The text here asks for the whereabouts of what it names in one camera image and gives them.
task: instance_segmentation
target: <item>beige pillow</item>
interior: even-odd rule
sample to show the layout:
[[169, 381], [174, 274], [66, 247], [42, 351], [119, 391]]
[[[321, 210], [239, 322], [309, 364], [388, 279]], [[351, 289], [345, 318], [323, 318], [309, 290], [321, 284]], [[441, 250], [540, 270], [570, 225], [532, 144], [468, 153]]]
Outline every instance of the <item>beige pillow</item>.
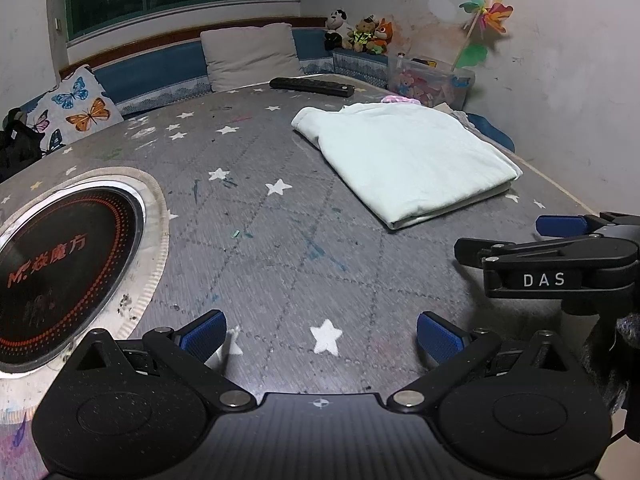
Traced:
[[303, 75], [289, 23], [206, 30], [200, 39], [214, 92]]

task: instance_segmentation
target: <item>round black cooktop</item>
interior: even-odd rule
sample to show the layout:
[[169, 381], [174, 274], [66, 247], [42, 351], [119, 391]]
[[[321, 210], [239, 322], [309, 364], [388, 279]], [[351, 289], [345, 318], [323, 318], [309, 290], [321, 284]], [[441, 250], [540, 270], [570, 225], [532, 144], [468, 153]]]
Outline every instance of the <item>round black cooktop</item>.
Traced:
[[0, 370], [42, 366], [100, 312], [143, 230], [114, 187], [73, 192], [25, 222], [0, 251]]

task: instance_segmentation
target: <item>butterfly pillow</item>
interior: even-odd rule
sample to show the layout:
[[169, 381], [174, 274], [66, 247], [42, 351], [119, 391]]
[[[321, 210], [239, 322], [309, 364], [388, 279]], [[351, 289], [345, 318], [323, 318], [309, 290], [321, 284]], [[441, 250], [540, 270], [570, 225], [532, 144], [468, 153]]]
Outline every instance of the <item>butterfly pillow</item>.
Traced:
[[122, 115], [104, 92], [88, 65], [76, 69], [41, 97], [28, 126], [44, 133], [44, 155], [76, 140], [121, 123]]

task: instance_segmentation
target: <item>window frame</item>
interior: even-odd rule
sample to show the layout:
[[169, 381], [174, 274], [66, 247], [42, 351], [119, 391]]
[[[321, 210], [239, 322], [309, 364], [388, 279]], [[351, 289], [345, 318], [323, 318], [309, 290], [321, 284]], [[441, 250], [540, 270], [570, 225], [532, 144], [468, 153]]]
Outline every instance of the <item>window frame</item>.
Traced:
[[[67, 42], [76, 42], [84, 38], [88, 35], [93, 35], [94, 33], [111, 28], [114, 25], [124, 24], [129, 21], [138, 20], [139, 18], [151, 19], [155, 15], [163, 15], [168, 10], [177, 10], [184, 9], [188, 11], [193, 8], [202, 7], [207, 4], [226, 4], [237, 2], [256, 2], [261, 0], [188, 0], [186, 2], [182, 2], [180, 4], [167, 4], [164, 6], [154, 7], [153, 10], [148, 10], [148, 1], [142, 0], [143, 10], [138, 12], [130, 12], [129, 14], [125, 14], [124, 16], [119, 16], [117, 18], [112, 18], [111, 20], [107, 20], [106, 22], [101, 22], [98, 25], [94, 25], [93, 27], [85, 28], [80, 31], [76, 31], [74, 28], [73, 22], [73, 12], [72, 12], [72, 2], [71, 0], [65, 0], [65, 13], [66, 13], [66, 31], [67, 31]], [[263, 0], [265, 2], [272, 2], [274, 0]]]

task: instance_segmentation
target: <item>orange butterfly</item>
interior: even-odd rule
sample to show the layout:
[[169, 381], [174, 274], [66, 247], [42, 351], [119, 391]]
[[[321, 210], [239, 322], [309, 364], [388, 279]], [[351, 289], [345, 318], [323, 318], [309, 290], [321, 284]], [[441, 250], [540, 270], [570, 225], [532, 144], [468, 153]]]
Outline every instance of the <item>orange butterfly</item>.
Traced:
[[91, 111], [87, 111], [84, 114], [72, 115], [66, 118], [68, 122], [76, 127], [79, 132], [86, 132], [91, 127], [91, 121], [98, 124], [96, 119], [101, 121], [108, 121], [111, 117], [111, 112], [105, 108], [104, 101], [99, 97], [91, 105]]

